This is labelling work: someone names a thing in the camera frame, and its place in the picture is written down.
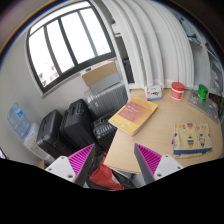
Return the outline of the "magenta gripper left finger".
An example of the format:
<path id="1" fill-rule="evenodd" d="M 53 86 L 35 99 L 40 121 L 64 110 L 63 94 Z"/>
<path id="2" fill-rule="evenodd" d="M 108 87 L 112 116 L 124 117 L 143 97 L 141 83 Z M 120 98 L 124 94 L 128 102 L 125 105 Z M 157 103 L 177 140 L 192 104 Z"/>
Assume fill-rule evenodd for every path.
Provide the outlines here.
<path id="1" fill-rule="evenodd" d="M 74 154 L 58 157 L 46 171 L 65 180 L 83 186 L 95 156 L 95 145 L 89 145 Z"/>

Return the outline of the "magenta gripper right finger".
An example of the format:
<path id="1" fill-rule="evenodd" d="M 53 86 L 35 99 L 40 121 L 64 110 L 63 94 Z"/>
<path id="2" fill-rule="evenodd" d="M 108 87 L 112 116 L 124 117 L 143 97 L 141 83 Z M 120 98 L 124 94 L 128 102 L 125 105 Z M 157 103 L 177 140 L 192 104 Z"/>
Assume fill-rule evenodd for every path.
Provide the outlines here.
<path id="1" fill-rule="evenodd" d="M 160 155 L 140 144 L 134 145 L 134 154 L 146 184 L 183 169 L 170 155 Z"/>

